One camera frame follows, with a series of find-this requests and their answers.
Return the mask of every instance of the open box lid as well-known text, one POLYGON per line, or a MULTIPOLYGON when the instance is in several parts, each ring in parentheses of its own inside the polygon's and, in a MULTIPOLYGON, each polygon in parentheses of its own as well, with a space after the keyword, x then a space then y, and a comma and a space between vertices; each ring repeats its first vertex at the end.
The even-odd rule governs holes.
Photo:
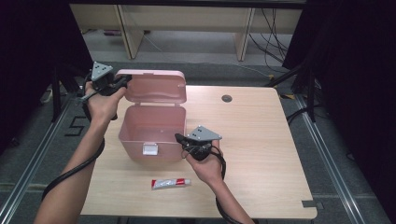
POLYGON ((135 103, 182 104, 187 101, 186 79, 179 71, 121 69, 116 77, 131 75, 125 98, 135 103))

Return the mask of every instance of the ointment tube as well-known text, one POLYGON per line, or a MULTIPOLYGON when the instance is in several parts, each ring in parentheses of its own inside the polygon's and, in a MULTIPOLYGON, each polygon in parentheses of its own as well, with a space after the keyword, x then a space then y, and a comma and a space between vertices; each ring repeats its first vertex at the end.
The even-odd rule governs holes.
POLYGON ((178 178, 178 179, 153 179, 151 181, 151 189, 170 189, 186 187, 191 184, 190 179, 178 178))

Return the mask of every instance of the tube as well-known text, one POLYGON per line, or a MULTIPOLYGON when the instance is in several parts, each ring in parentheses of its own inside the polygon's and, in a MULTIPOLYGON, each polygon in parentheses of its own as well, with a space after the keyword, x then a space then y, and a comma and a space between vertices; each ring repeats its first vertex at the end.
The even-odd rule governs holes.
POLYGON ((151 181, 151 189, 170 189, 186 187, 191 184, 190 179, 178 178, 178 179, 153 179, 151 181))

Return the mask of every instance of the human hand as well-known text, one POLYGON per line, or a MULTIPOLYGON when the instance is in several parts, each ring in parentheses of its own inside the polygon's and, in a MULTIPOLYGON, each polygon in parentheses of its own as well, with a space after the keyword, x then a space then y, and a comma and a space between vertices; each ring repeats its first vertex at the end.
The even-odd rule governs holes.
MULTIPOLYGON (((222 155, 219 148, 219 140, 213 140, 212 146, 219 149, 219 152, 217 152, 216 149, 212 147, 215 153, 220 153, 222 155)), ((221 163, 215 155, 209 154, 203 161, 197 161, 191 155, 188 155, 186 160, 189 162, 198 178, 204 181, 209 187, 223 181, 221 178, 221 163)))
MULTIPOLYGON (((87 82, 85 93, 89 94, 92 91, 92 82, 87 82)), ((88 100, 88 109, 90 110, 92 121, 110 122, 116 116, 119 101, 125 92, 126 89, 122 87, 110 96, 103 96, 98 93, 91 97, 88 100)))

